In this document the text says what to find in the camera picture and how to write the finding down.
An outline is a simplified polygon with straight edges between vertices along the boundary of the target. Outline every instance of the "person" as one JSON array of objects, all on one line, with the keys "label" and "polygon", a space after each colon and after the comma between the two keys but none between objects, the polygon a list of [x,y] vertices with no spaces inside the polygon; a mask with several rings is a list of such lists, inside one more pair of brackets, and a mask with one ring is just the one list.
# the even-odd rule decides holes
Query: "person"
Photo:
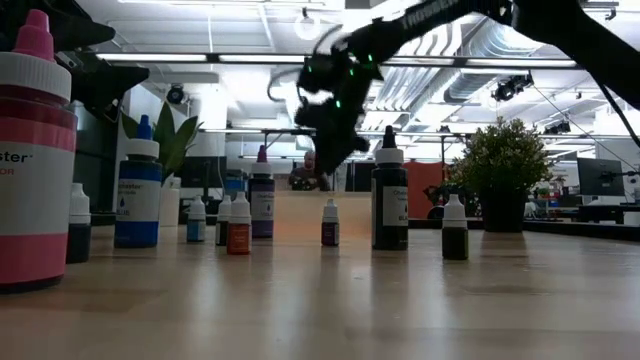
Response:
[{"label": "person", "polygon": [[291,170],[289,175],[289,185],[293,190],[314,190],[319,188],[320,191],[329,191],[329,181],[327,177],[317,175],[315,173],[316,154],[313,151],[307,151],[304,154],[304,165]]}]

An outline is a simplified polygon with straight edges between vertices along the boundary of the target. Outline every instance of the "pink bottle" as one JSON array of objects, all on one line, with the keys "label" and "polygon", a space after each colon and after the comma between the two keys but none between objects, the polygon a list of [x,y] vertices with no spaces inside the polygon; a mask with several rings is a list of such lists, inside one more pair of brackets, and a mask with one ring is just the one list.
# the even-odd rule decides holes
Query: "pink bottle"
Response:
[{"label": "pink bottle", "polygon": [[0,293],[55,285],[65,267],[76,117],[47,14],[0,53]]}]

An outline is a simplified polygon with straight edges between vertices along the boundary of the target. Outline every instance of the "black cap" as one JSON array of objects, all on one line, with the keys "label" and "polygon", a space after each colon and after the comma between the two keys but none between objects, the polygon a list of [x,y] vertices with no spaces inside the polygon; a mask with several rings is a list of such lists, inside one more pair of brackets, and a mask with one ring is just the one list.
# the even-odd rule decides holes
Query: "black cap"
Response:
[{"label": "black cap", "polygon": [[384,128],[384,138],[382,138],[383,149],[395,149],[396,148],[396,134],[393,132],[393,126],[387,125]]}]

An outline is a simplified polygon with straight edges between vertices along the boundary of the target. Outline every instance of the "plant pot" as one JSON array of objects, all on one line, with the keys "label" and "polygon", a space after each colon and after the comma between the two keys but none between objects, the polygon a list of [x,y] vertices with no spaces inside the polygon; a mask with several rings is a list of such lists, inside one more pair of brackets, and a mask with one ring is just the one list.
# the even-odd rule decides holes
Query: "plant pot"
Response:
[{"label": "plant pot", "polygon": [[488,190],[480,193],[484,230],[522,232],[526,194],[521,190]]},{"label": "plant pot", "polygon": [[160,190],[160,226],[178,226],[180,189],[163,187]]}]

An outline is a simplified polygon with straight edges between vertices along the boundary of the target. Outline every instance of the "table surface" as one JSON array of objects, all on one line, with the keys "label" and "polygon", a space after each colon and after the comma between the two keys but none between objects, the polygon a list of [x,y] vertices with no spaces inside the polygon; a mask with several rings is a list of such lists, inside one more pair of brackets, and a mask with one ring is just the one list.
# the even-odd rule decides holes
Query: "table surface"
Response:
[{"label": "table surface", "polygon": [[111,231],[60,286],[0,297],[2,359],[638,359],[634,243],[473,231],[443,262],[429,230],[408,252],[309,236],[251,256],[183,228],[114,250]]}]

